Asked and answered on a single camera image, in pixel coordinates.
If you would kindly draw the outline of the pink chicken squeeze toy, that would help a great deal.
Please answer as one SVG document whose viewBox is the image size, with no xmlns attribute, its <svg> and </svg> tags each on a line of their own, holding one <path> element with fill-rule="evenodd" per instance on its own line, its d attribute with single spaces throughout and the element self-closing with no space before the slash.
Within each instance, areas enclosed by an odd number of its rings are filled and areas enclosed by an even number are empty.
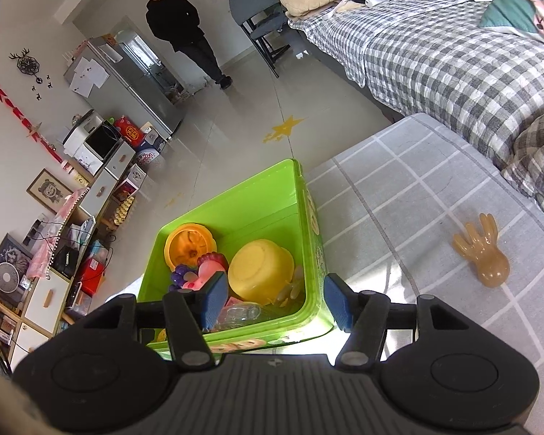
<svg viewBox="0 0 544 435">
<path fill-rule="evenodd" d="M 227 272 L 229 269 L 227 258 L 218 252 L 210 252 L 200 256 L 197 265 L 196 278 L 185 281 L 185 284 L 182 285 L 185 290 L 199 291 L 214 274 Z"/>
</svg>

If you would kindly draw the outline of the purple grape toy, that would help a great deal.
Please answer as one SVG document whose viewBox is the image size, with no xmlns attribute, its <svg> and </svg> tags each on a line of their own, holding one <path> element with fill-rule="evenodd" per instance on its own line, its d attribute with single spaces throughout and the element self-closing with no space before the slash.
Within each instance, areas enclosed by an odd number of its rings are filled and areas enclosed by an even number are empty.
<svg viewBox="0 0 544 435">
<path fill-rule="evenodd" d="M 187 265 L 180 264 L 171 274 L 171 285 L 169 285 L 169 291 L 175 292 L 178 290 L 197 290 L 196 281 L 198 275 L 194 268 Z"/>
</svg>

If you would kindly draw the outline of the clear capsule egg toy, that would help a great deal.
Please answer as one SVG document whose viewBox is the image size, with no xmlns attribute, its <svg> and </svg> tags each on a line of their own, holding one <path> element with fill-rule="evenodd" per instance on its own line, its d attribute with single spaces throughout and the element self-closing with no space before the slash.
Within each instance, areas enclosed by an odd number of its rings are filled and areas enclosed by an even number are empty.
<svg viewBox="0 0 544 435">
<path fill-rule="evenodd" d="M 250 325 L 260 314 L 261 306 L 256 302 L 234 302 L 221 310 L 213 330 L 224 331 Z"/>
</svg>

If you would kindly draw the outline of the orange pumpkin half toy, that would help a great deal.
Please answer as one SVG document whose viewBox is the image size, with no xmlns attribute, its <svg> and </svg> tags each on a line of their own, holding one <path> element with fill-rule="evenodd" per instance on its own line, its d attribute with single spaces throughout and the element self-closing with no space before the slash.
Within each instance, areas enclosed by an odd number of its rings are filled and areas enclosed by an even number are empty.
<svg viewBox="0 0 544 435">
<path fill-rule="evenodd" d="M 169 269 L 174 272 L 178 265 L 197 267 L 200 256 L 216 250 L 216 241 L 206 227 L 186 223 L 168 235 L 164 246 L 164 258 Z"/>
</svg>

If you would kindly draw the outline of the tan octopus toy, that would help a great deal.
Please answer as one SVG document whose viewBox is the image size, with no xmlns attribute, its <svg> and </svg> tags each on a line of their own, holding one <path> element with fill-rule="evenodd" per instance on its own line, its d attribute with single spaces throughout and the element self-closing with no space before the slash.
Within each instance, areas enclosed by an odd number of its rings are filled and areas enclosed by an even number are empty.
<svg viewBox="0 0 544 435">
<path fill-rule="evenodd" d="M 305 289 L 305 273 L 301 265 L 297 265 L 294 269 L 293 277 L 287 285 L 282 288 L 282 291 L 277 295 L 275 305 L 280 307 L 286 306 L 289 302 L 298 299 L 300 294 Z"/>
</svg>

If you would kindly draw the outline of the yellow bell pepper toy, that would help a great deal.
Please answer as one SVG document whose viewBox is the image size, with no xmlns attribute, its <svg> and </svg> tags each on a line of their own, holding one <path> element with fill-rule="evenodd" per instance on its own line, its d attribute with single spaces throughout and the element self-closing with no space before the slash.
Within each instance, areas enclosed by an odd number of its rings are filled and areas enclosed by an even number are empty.
<svg viewBox="0 0 544 435">
<path fill-rule="evenodd" d="M 228 281 L 245 302 L 272 305 L 294 274 L 294 258 L 286 248 L 267 239 L 251 241 L 233 257 Z"/>
</svg>

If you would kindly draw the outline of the grey checked table cloth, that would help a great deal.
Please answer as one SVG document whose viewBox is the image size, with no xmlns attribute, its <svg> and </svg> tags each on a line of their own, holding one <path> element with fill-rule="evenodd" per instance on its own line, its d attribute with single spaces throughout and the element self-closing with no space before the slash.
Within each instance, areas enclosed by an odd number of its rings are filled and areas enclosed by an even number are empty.
<svg viewBox="0 0 544 435">
<path fill-rule="evenodd" d="M 544 434 L 544 215 L 465 140 L 424 114 L 405 118 L 308 170 L 327 268 L 393 302 L 435 295 L 523 353 L 540 394 L 527 422 Z M 482 285 L 452 245 L 491 214 L 510 263 Z"/>
</svg>

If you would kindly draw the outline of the amber rubber hand toy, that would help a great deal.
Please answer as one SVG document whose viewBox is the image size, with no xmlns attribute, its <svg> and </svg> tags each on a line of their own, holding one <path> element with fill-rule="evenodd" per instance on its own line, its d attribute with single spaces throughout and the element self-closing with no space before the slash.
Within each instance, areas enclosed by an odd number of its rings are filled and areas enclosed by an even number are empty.
<svg viewBox="0 0 544 435">
<path fill-rule="evenodd" d="M 498 228 L 491 214 L 481 213 L 479 224 L 482 234 L 474 224 L 465 224 L 466 235 L 455 234 L 452 247 L 462 258 L 475 266 L 478 280 L 486 288 L 498 288 L 510 275 L 510 263 L 498 247 Z"/>
</svg>

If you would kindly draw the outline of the green plastic cookie box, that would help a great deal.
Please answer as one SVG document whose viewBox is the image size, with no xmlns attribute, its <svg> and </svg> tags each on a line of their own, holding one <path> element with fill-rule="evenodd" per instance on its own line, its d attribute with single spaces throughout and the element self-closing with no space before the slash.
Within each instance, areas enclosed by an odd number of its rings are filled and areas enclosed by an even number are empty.
<svg viewBox="0 0 544 435">
<path fill-rule="evenodd" d="M 333 329 L 316 208 L 298 161 L 283 160 L 164 226 L 137 299 L 196 291 L 219 270 L 227 299 L 204 333 L 212 352 L 291 345 Z"/>
</svg>

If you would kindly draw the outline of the white drawer cabinet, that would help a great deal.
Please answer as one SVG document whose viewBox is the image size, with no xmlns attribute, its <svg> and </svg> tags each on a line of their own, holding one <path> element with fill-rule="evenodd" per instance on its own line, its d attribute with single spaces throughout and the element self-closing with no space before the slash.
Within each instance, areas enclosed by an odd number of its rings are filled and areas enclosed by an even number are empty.
<svg viewBox="0 0 544 435">
<path fill-rule="evenodd" d="M 89 305 L 95 286 L 82 279 L 82 265 L 93 265 L 101 277 L 106 259 L 96 261 L 94 247 L 99 229 L 109 227 L 105 210 L 120 182 L 134 165 L 135 152 L 121 141 L 101 166 L 91 185 L 72 191 L 58 213 L 35 225 L 30 244 L 5 236 L 0 263 L 9 262 L 19 274 L 14 293 L 0 291 L 0 361 L 15 367 L 71 322 L 76 305 Z"/>
</svg>

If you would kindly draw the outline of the small white fan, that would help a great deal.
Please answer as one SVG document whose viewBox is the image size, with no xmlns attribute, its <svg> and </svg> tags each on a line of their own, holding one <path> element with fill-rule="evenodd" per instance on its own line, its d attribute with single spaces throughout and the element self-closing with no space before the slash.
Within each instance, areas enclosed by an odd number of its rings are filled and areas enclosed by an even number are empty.
<svg viewBox="0 0 544 435">
<path fill-rule="evenodd" d="M 0 291 L 5 294 L 14 293 L 19 286 L 19 274 L 14 265 L 9 262 L 0 263 Z"/>
</svg>

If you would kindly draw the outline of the framed bear picture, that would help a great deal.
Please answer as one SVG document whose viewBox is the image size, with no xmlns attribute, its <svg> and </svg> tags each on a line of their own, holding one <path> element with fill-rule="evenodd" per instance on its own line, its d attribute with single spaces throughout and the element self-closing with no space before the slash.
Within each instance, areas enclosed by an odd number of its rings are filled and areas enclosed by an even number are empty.
<svg viewBox="0 0 544 435">
<path fill-rule="evenodd" d="M 26 192 L 54 214 L 59 212 L 66 199 L 72 194 L 71 189 L 46 169 L 39 173 L 27 187 Z"/>
</svg>

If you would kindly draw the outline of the red gift box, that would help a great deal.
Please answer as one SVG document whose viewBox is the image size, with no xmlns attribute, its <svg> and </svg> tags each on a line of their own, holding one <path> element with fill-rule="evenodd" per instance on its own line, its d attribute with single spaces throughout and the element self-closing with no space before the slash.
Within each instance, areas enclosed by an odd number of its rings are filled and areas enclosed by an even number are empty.
<svg viewBox="0 0 544 435">
<path fill-rule="evenodd" d="M 145 140 L 143 131 L 134 122 L 131 122 L 127 116 L 121 116 L 114 120 L 113 126 L 132 148 L 139 147 Z"/>
</svg>

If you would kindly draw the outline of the silver refrigerator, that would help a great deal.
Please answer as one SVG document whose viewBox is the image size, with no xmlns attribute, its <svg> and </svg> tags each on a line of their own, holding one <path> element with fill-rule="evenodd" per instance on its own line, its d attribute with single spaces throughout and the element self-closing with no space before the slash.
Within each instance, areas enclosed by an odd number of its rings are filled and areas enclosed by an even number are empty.
<svg viewBox="0 0 544 435">
<path fill-rule="evenodd" d="M 166 97 L 153 76 L 109 37 L 83 41 L 63 75 L 69 89 L 108 119 L 126 116 L 137 127 L 150 126 L 170 140 L 185 111 Z"/>
</svg>

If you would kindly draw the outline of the grey plaid blanket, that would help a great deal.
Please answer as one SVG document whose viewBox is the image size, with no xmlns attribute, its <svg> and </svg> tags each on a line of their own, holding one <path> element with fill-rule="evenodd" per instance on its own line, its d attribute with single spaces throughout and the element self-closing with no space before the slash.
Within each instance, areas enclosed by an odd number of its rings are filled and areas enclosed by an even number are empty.
<svg viewBox="0 0 544 435">
<path fill-rule="evenodd" d="M 377 102 L 431 116 L 505 171 L 516 139 L 544 115 L 544 43 L 479 26 L 491 1 L 328 6 L 289 24 Z"/>
</svg>

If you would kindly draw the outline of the person in black clothes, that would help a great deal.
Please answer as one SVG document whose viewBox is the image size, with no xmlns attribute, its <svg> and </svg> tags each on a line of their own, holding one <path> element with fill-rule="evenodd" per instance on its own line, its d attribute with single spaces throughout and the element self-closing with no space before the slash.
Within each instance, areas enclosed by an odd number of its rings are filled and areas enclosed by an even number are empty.
<svg viewBox="0 0 544 435">
<path fill-rule="evenodd" d="M 233 83 L 220 69 L 216 56 L 200 27 L 199 13 L 189 0 L 148 0 L 146 22 L 158 40 L 171 44 L 192 60 L 221 90 Z"/>
</svg>

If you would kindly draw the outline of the dark folding chair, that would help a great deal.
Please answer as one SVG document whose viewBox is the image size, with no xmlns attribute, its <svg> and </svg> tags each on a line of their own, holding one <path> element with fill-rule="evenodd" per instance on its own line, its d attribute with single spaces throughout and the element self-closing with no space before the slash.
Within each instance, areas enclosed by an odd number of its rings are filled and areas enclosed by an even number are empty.
<svg viewBox="0 0 544 435">
<path fill-rule="evenodd" d="M 260 57 L 274 75 L 276 62 L 291 48 L 289 44 L 273 48 L 267 36 L 283 33 L 288 18 L 280 0 L 229 0 L 232 18 L 250 40 Z"/>
</svg>

